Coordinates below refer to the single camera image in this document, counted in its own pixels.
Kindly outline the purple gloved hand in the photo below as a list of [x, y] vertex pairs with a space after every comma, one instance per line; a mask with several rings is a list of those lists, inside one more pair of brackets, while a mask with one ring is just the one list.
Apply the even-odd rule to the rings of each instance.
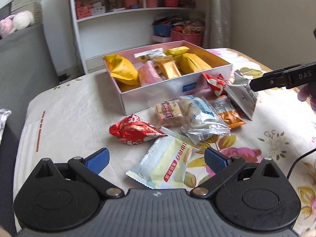
[[301, 102], [305, 102], [309, 99], [311, 108], [314, 112], [316, 112], [316, 83], [309, 83], [303, 86], [303, 88], [298, 92], [298, 100]]

